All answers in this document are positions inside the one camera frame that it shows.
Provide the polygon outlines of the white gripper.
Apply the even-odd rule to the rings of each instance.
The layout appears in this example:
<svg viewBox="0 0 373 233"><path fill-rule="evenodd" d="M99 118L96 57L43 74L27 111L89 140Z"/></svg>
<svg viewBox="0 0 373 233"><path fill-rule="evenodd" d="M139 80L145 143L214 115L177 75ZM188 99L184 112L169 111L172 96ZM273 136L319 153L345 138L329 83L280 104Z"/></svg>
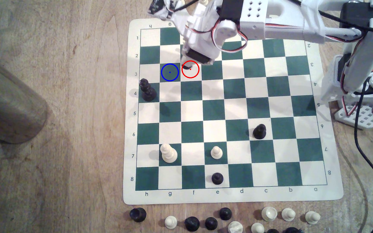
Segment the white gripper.
<svg viewBox="0 0 373 233"><path fill-rule="evenodd" d="M222 46L229 38L237 35L236 24L228 19L220 21L214 33L215 43L211 38L211 31L219 19L222 3L198 3L194 14L189 17L184 30L184 45L181 50L181 63L194 66L195 62L201 65L212 65L220 56Z"/></svg>

